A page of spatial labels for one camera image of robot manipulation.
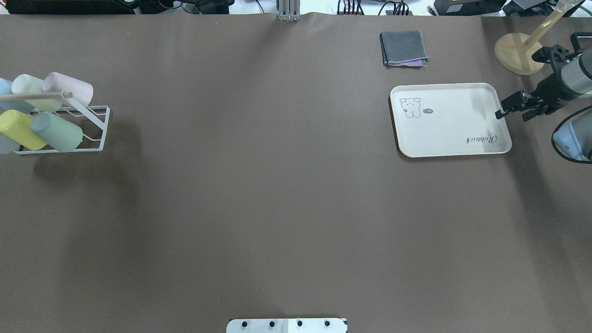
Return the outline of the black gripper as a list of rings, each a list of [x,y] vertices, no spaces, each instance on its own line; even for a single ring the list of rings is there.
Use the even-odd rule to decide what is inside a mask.
[[[524,122],[541,116],[550,115],[568,104],[568,92],[565,90],[563,80],[558,74],[551,74],[543,79],[535,90],[530,93],[526,103],[526,93],[523,90],[512,93],[501,101],[502,109],[495,112],[495,118],[503,119],[512,112],[523,112],[526,103],[526,111],[522,114]]]

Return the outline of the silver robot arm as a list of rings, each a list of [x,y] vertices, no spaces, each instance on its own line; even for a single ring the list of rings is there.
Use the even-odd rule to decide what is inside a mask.
[[[521,112],[524,122],[537,116],[551,115],[591,91],[592,57],[589,51],[569,54],[567,49],[556,45],[542,47],[531,58],[535,62],[550,64],[552,74],[540,81],[533,92],[519,90],[503,99],[501,109],[495,112],[497,119],[512,112]],[[570,162],[590,164],[591,122],[591,106],[562,120],[551,137],[555,152]]]

